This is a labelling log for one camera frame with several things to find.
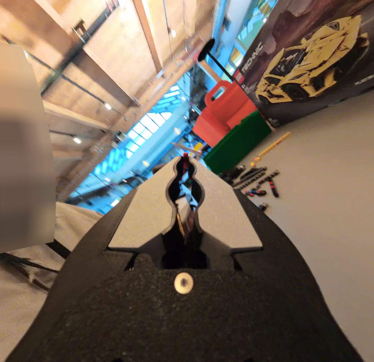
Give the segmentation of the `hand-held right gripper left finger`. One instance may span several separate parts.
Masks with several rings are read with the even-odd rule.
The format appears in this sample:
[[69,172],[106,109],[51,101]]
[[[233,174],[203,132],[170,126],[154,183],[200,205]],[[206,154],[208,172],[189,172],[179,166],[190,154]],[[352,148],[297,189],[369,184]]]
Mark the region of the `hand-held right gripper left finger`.
[[148,254],[161,267],[163,237],[175,225],[179,194],[180,157],[175,157],[137,188],[108,249]]

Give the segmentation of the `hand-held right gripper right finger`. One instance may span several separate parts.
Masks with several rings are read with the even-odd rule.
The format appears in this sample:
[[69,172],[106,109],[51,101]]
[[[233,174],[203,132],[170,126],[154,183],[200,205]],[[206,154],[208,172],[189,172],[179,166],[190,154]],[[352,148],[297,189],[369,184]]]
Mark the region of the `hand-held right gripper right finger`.
[[263,248],[255,228],[230,185],[191,159],[194,211],[193,247],[207,259],[208,268],[234,268],[233,256]]

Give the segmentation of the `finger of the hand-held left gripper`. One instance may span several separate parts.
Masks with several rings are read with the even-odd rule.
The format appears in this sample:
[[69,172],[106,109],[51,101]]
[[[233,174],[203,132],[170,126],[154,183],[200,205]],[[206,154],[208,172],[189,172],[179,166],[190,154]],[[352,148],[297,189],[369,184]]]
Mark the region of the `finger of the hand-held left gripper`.
[[194,222],[194,210],[189,202],[190,200],[191,198],[182,196],[175,201],[181,223]]

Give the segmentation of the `wooden desk lamp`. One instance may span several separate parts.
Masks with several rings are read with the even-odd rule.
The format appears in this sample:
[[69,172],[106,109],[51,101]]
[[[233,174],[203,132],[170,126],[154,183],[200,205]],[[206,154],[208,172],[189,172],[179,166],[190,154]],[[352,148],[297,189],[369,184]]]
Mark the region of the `wooden desk lamp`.
[[194,150],[194,149],[188,148],[184,145],[180,145],[180,144],[175,143],[175,142],[171,142],[171,144],[173,146],[176,146],[176,147],[182,149],[184,151],[184,153],[186,152],[186,153],[194,154],[195,160],[197,160],[197,161],[201,160],[201,157],[202,157],[202,154],[203,154],[201,150]]

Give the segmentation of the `grey desk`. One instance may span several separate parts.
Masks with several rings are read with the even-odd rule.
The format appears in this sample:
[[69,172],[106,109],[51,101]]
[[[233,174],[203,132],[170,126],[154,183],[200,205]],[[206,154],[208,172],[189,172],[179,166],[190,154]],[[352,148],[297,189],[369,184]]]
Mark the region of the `grey desk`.
[[259,166],[278,170],[279,198],[266,214],[310,267],[341,329],[365,361],[374,359],[374,95],[345,100],[279,127],[253,158],[287,132]]

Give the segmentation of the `black double toy beam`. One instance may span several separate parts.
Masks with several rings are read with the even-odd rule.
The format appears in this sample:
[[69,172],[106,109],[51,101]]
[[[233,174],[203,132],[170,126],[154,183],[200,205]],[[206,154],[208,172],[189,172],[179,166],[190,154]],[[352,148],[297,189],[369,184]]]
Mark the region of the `black double toy beam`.
[[266,171],[267,167],[260,167],[252,171],[251,173],[246,174],[245,176],[241,177],[240,182],[246,182],[247,180],[257,176],[259,173]]

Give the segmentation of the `short grey beam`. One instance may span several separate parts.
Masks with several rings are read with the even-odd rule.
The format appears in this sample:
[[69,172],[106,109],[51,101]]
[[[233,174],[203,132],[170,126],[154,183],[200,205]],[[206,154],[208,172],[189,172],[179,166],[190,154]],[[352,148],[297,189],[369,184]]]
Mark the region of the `short grey beam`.
[[278,176],[279,174],[280,174],[280,172],[279,172],[278,170],[276,170],[276,171],[274,171],[273,173],[271,173],[271,174],[265,176],[264,178],[262,178],[262,179],[258,182],[258,184],[259,184],[259,185],[262,185],[262,184],[264,184],[265,182],[269,182],[269,181],[271,181],[272,178]]

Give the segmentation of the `green storage bin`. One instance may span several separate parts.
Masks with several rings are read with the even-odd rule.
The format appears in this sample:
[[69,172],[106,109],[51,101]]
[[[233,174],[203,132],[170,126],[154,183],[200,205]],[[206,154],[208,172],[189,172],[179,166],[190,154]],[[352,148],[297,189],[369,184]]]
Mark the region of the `green storage bin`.
[[215,174],[231,170],[271,132],[262,114],[255,111],[229,131],[203,161]]

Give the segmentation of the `long yellow toy beam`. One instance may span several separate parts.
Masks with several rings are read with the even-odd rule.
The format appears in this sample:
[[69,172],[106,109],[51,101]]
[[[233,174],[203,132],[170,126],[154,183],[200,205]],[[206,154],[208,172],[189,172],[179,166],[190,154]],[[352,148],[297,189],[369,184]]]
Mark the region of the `long yellow toy beam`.
[[292,132],[287,132],[282,137],[280,137],[278,140],[274,141],[271,145],[269,145],[266,149],[264,149],[262,152],[259,153],[258,158],[264,157],[265,154],[273,150],[276,146],[281,144],[283,141],[288,139],[292,135]]

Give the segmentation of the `red plastic tote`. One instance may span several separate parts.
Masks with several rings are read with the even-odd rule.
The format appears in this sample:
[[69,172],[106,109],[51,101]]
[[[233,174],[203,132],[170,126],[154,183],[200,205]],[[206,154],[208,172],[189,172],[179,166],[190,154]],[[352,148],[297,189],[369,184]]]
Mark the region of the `red plastic tote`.
[[239,85],[225,80],[205,95],[205,104],[192,131],[212,148],[244,118],[257,111]]

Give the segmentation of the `dark toy car box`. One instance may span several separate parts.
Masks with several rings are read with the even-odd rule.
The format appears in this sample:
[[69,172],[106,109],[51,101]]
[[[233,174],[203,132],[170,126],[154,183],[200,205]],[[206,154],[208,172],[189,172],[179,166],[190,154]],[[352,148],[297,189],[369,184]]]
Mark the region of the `dark toy car box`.
[[373,91],[374,0],[278,0],[233,78],[274,126]]

